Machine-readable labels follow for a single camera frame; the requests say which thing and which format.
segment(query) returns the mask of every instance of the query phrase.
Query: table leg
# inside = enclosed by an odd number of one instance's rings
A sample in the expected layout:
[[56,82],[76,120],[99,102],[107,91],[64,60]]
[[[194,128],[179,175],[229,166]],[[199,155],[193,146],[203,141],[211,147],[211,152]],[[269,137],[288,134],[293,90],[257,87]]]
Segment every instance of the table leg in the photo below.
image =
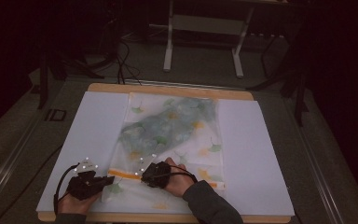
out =
[[172,17],[173,17],[173,0],[170,1],[170,17],[168,18],[168,43],[167,49],[165,50],[165,59],[164,59],[164,72],[171,71],[171,61],[172,61]]
[[242,48],[243,40],[246,37],[246,32],[248,30],[249,23],[251,21],[254,10],[255,10],[254,7],[249,8],[248,15],[246,17],[246,21],[243,23],[243,26],[241,29],[240,42],[238,43],[236,48],[232,49],[232,58],[234,60],[234,67],[235,67],[235,73],[237,75],[237,78],[243,78],[241,59],[240,59],[240,51]]

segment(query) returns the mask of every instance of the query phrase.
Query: person's right hand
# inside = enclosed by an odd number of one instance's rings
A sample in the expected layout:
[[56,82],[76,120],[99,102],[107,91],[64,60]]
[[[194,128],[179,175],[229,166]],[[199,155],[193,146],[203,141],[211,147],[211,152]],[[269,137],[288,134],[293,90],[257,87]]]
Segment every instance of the person's right hand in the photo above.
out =
[[[182,169],[186,169],[186,167],[183,164],[176,165],[176,163],[172,160],[171,157],[167,158],[165,160],[169,165],[171,166],[177,166]],[[171,167],[171,173],[182,173],[183,170]],[[165,190],[167,190],[169,193],[173,194],[176,197],[181,197],[185,193],[185,191],[190,188],[194,184],[194,181],[191,179],[188,175],[171,175],[170,181],[168,182],[167,187],[165,187]]]

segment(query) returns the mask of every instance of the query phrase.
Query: person's left hand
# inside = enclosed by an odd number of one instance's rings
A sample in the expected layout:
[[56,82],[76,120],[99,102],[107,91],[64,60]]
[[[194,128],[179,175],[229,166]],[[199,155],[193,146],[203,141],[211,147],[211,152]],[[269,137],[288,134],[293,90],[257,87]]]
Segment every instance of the person's left hand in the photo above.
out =
[[87,215],[91,205],[102,195],[101,192],[85,200],[78,200],[71,194],[65,195],[58,203],[58,213]]

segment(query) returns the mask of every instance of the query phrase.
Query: gray carpet floor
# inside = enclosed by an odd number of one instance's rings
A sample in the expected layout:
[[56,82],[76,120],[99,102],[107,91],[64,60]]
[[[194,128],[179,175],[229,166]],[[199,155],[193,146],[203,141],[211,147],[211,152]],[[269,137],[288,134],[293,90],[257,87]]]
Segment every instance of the gray carpet floor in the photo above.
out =
[[[257,36],[245,40],[241,62],[245,78],[235,77],[230,49],[190,48],[174,46],[172,71],[162,71],[165,46],[155,43],[130,42],[126,63],[129,70],[144,85],[201,85],[210,88],[240,90],[266,80],[260,63],[260,53],[268,41]],[[282,58],[287,45],[280,39],[266,55],[268,71]],[[120,55],[126,54],[120,47]],[[89,56],[92,61],[99,57]],[[106,76],[103,82],[117,82],[117,64],[98,71]],[[126,77],[133,76],[127,68]],[[84,92],[90,83],[101,81],[81,76],[68,69],[66,81],[50,79],[49,101],[37,110],[38,95],[26,93],[0,119],[0,167],[8,155],[21,149],[18,162],[10,167],[5,187],[0,189],[0,223],[41,223],[35,211],[46,186],[58,153],[42,167],[22,196],[7,207],[25,188],[48,156],[60,146],[71,127]],[[128,79],[128,83],[137,81]],[[278,92],[282,83],[253,92],[260,103],[268,132],[282,169],[289,194],[298,217],[290,223],[358,223],[358,187],[343,159],[334,136],[313,101],[306,92],[303,113],[304,126],[296,125],[293,117],[294,100],[282,98]],[[66,110],[64,121],[45,121],[49,109]]]

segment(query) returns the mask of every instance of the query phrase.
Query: sleeve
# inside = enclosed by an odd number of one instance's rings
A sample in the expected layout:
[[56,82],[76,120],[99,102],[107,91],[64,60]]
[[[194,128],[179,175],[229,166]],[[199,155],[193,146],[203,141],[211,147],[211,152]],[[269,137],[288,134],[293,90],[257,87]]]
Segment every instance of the sleeve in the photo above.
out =
[[55,224],[84,224],[86,216],[80,214],[58,214],[54,223]]
[[192,185],[183,195],[193,215],[208,224],[243,223],[241,215],[204,180]]

